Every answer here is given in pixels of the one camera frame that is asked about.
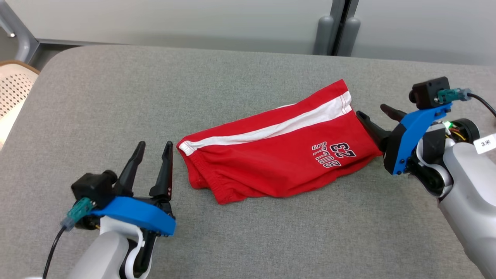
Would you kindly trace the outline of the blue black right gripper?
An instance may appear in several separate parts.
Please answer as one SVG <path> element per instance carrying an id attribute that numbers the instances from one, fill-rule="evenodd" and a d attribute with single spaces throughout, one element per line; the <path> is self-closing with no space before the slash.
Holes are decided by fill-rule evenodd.
<path id="1" fill-rule="evenodd" d="M 432 123 L 446 117 L 447 113 L 451 111 L 452 105 L 452 103 L 448 103 L 436 108 L 416 110 L 407 114 L 387 104 L 381 104 L 381 111 L 388 118 L 399 122 L 392 132 L 376 125 L 362 111 L 356 111 L 356 117 L 377 148 L 385 153 L 383 164 L 386 170 L 391 175 L 396 176 L 406 169 L 408 157 L 411 156 L 414 148 Z"/>

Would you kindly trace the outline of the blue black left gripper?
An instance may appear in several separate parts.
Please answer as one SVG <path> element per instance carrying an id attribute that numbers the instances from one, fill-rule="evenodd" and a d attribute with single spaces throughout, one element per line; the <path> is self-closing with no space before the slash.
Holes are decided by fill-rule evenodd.
<path id="1" fill-rule="evenodd" d="M 117 197 L 105 208 L 93 209 L 91 214 L 123 221 L 161 236 L 173 236 L 176 230 L 176 221 L 173 217 L 155 205 L 133 198 L 135 175 L 142 162 L 145 148 L 145 141 L 140 141 L 119 175 L 113 186 L 113 194 Z M 173 156 L 174 144 L 172 141 L 167 141 L 156 183 L 149 191 L 149 196 L 156 201 L 170 202 L 172 199 Z"/>

